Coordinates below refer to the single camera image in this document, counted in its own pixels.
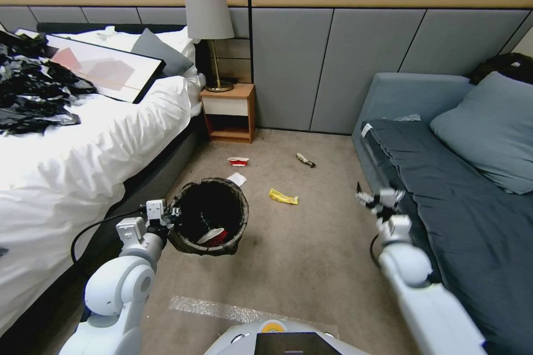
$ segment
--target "blue cushion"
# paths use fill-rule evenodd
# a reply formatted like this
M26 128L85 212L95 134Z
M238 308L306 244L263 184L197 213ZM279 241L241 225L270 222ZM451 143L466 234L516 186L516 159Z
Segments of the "blue cushion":
M533 190L533 85L492 72L430 127L502 189Z

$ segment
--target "beige carpet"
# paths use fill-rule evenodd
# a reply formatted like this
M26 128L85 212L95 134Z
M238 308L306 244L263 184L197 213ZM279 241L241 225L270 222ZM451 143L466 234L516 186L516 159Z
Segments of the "beige carpet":
M297 152L316 168L300 163ZM230 156L250 163L233 168ZM237 254L165 249L145 308L142 353L202 354L235 322L175 310L173 300L209 313L198 301L207 300L316 322L374 355L416 354L394 293L368 255L375 218L354 199L358 181L368 186L350 138L258 130L252 145L207 143L169 196L190 181L235 171L248 179L242 190L250 211ZM299 204L270 199L271 187L298 195Z

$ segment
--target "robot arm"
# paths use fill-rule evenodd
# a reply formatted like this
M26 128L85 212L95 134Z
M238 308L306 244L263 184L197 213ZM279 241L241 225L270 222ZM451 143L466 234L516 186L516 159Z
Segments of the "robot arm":
M140 319L172 228L164 200L148 201L147 215L148 227L141 217L117 224L122 251L87 282L84 301L92 314L78 325L59 355L140 353Z
M431 262L412 244L409 217L396 212L403 195L384 189L372 196L358 184L356 198L378 217L381 271L396 292L413 337L424 355L486 355L482 347L485 338L461 303L442 284L428 281Z

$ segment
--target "yellow wrapper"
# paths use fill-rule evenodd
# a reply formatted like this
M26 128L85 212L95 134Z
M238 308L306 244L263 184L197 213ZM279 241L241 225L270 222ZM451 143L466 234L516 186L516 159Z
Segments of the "yellow wrapper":
M278 190L270 189L268 196L276 201L284 202L286 204L298 205L298 196L288 197L284 194L281 194Z

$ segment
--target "lamp base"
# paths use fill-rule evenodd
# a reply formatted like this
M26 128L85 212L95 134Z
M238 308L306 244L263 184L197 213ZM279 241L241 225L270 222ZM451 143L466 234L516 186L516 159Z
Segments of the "lamp base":
M221 80L220 85L218 85L217 82L209 82L205 85L205 89L208 92L228 92L233 89L233 83L228 82L227 80Z

